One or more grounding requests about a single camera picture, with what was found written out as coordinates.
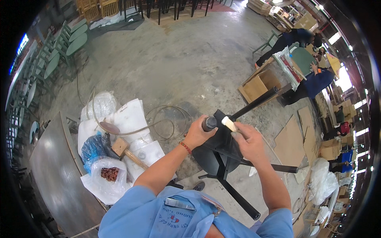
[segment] wooden mallet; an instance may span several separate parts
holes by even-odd
[[[123,154],[125,154],[128,158],[130,158],[130,160],[142,167],[144,170],[148,169],[148,166],[143,161],[141,161],[131,151],[128,150],[130,148],[130,144],[123,138],[118,137],[111,148],[118,156],[122,156]]]

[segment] worker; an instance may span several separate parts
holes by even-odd
[[[303,79],[300,81],[296,91],[290,89],[277,97],[277,101],[283,107],[296,103],[305,97],[314,99],[319,92],[332,83],[335,76],[332,67],[318,68],[314,63],[312,63],[311,68],[313,71],[306,76],[307,80]]]
[[[335,160],[329,160],[330,163],[328,170],[335,173],[335,172],[340,172],[340,173],[347,173],[351,172],[354,168],[354,164],[349,163],[348,161],[344,162],[335,162]]]
[[[199,191],[166,186],[191,150],[216,133],[218,128],[209,132],[202,129],[206,117],[202,115],[193,122],[185,139],[145,170],[109,209],[99,227],[100,238],[293,237],[290,195],[265,155],[261,134],[252,126],[235,122],[247,139],[240,133],[232,136],[242,155],[257,169],[269,209],[256,233],[229,216],[216,199]],[[167,198],[178,206],[166,205]]]
[[[324,47],[321,47],[321,48],[319,48],[319,51],[317,52],[317,54],[314,54],[312,56],[315,58],[316,62],[320,62],[322,60],[323,54],[325,54],[325,52],[326,51],[325,51]]]
[[[330,139],[335,138],[336,136],[346,136],[353,128],[353,123],[343,122],[340,123],[340,126],[337,128],[333,128],[331,131],[326,134],[321,134],[321,137],[324,141],[328,141]]]
[[[344,112],[343,112],[343,106],[340,106],[339,110],[337,112],[335,112],[335,117],[336,117],[337,123],[344,122],[345,116],[344,116]]]
[[[290,32],[283,33],[271,50],[257,60],[255,68],[258,69],[273,54],[282,51],[286,46],[290,47],[295,42],[299,42],[299,46],[304,48],[309,44],[313,44],[315,47],[322,46],[322,39],[319,34],[314,35],[311,31],[306,29],[292,29]]]

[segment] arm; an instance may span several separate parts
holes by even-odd
[[[269,159],[265,155],[262,135],[250,125],[239,122],[234,123],[247,137],[240,133],[232,133],[237,141],[242,155],[248,159],[258,171],[261,180],[263,199],[269,208],[269,214],[280,209],[291,210],[291,199],[283,181],[272,168]]]
[[[187,137],[183,140],[190,150],[202,145],[207,139],[212,137],[218,129],[215,128],[209,132],[205,132],[201,124],[206,117],[206,115],[202,115],[199,119],[194,121],[189,128]],[[187,155],[188,151],[184,146],[176,146],[171,152],[148,167],[135,181],[134,186],[143,185],[148,187],[157,196],[172,179],[177,168]]]

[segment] right hand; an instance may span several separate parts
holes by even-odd
[[[235,126],[245,135],[245,139],[241,133],[232,132],[232,137],[237,141],[242,155],[257,166],[263,161],[266,161],[262,135],[250,125],[245,125],[240,122],[234,122]]]

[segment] black pants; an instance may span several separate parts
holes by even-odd
[[[306,86],[304,85],[303,80],[302,82],[300,82],[300,85],[298,86],[296,91],[290,89],[281,95],[282,103],[285,106],[296,103],[297,101],[305,97],[308,97],[308,92],[306,90]]]
[[[261,65],[263,65],[263,63],[265,62],[265,60],[269,59],[273,54],[275,54],[276,52],[280,52],[282,51],[285,47],[287,46],[287,42],[286,42],[286,39],[281,36],[277,42],[275,42],[274,46],[272,47],[271,50],[269,50],[268,52],[266,52],[264,55],[262,55],[259,60],[256,62],[256,64],[260,67]]]
[[[340,129],[340,127],[334,128],[333,130],[327,132],[327,133],[324,135],[323,140],[324,140],[324,141],[328,141],[328,140],[330,140],[330,139],[335,138],[336,136],[338,136],[338,135],[337,135],[337,132],[340,132],[340,133],[341,133],[341,129]]]

